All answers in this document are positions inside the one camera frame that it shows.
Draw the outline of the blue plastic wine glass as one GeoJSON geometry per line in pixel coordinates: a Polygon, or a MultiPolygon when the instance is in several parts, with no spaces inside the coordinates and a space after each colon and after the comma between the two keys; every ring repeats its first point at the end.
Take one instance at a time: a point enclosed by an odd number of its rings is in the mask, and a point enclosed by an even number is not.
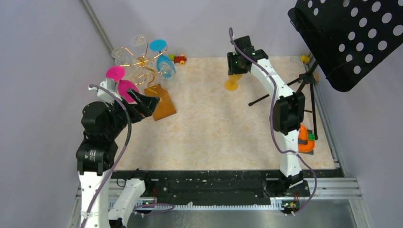
{"type": "Polygon", "coordinates": [[[151,51],[158,52],[156,69],[164,80],[170,80],[176,74],[174,62],[165,54],[167,48],[167,43],[163,39],[154,40],[149,44],[151,51]]]}

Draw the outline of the yellow plastic wine glass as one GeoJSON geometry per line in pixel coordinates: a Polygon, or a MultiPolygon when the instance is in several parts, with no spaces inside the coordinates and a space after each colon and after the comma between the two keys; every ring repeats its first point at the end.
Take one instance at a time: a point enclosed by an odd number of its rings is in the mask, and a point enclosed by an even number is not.
{"type": "Polygon", "coordinates": [[[242,74],[238,75],[229,75],[229,79],[225,82],[225,89],[228,91],[235,91],[238,89],[239,84],[238,81],[243,77],[242,74]]]}

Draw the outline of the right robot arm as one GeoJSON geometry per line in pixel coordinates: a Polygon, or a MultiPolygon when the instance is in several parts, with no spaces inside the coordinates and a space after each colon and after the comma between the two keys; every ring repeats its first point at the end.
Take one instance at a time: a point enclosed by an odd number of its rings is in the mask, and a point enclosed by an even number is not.
{"type": "Polygon", "coordinates": [[[227,54],[228,74],[251,73],[263,85],[271,98],[270,133],[275,148],[281,153],[280,175],[272,193],[291,196],[304,181],[298,157],[298,136],[304,119],[305,96],[290,88],[275,71],[268,55],[256,50],[249,36],[235,39],[235,50],[227,54]]]}

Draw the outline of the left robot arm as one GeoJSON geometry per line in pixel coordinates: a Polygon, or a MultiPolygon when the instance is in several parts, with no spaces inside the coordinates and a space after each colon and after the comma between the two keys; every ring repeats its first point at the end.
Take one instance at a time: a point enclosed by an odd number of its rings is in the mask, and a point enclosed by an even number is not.
{"type": "Polygon", "coordinates": [[[140,196],[152,192],[152,183],[130,178],[112,209],[109,208],[109,183],[131,138],[132,125],[152,116],[160,98],[145,96],[133,89],[130,104],[115,92],[91,84],[101,93],[101,101],[82,111],[83,141],[77,152],[77,171],[81,187],[82,228],[125,228],[140,196]]]}

